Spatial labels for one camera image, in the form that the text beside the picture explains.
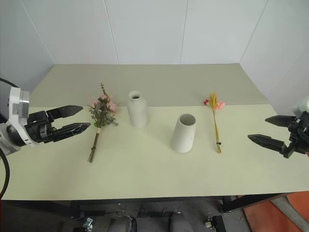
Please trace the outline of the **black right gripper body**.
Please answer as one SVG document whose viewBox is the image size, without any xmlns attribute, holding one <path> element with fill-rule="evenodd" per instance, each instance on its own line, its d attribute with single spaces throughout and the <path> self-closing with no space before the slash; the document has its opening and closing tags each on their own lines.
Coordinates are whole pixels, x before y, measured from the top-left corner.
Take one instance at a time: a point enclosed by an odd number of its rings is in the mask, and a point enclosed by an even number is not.
<svg viewBox="0 0 309 232">
<path fill-rule="evenodd" d="M 286 127 L 290 132 L 290 144 L 285 148 L 283 156 L 288 159 L 294 152 L 307 155 L 309 152 L 309 113 L 303 112 L 300 117 L 288 116 Z"/>
</svg>

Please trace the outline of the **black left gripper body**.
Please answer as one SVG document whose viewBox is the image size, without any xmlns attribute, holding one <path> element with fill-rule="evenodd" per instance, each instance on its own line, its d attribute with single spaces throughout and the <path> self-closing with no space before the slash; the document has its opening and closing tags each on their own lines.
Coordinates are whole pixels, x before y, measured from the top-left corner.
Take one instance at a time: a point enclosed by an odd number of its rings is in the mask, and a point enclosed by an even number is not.
<svg viewBox="0 0 309 232">
<path fill-rule="evenodd" d="M 29 115 L 25 129 L 30 138 L 37 143 L 57 142 L 54 135 L 56 128 L 52 126 L 58 119 L 58 110 L 39 111 Z"/>
</svg>

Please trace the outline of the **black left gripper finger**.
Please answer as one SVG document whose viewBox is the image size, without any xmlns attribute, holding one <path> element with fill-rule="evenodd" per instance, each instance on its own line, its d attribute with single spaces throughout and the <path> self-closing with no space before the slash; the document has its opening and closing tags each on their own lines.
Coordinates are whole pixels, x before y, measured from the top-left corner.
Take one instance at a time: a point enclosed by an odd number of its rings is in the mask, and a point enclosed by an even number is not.
<svg viewBox="0 0 309 232">
<path fill-rule="evenodd" d="M 83 110 L 82 106 L 67 105 L 46 111 L 47 115 L 52 119 L 66 118 L 75 115 Z"/>
<path fill-rule="evenodd" d="M 69 137 L 81 134 L 84 132 L 91 124 L 90 123 L 72 123 L 66 125 L 60 129 L 53 131 L 51 140 L 53 142 L 58 142 Z"/>
</svg>

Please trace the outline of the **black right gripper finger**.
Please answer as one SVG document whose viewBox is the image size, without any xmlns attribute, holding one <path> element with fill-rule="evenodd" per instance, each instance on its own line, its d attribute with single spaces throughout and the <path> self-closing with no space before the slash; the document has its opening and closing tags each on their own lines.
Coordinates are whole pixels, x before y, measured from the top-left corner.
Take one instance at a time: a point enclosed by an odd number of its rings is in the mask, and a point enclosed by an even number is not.
<svg viewBox="0 0 309 232">
<path fill-rule="evenodd" d="M 279 127 L 289 127 L 290 124 L 292 124 L 295 121 L 295 116 L 272 116 L 269 118 L 266 118 L 265 121 L 268 123 L 271 123 L 273 125 L 279 126 Z"/>
<path fill-rule="evenodd" d="M 283 154 L 283 152 L 287 148 L 287 146 L 283 141 L 273 139 L 270 136 L 265 136 L 261 134 L 252 134 L 248 135 L 248 138 L 252 142 L 260 145 L 261 147 L 279 152 L 280 154 Z"/>
</svg>

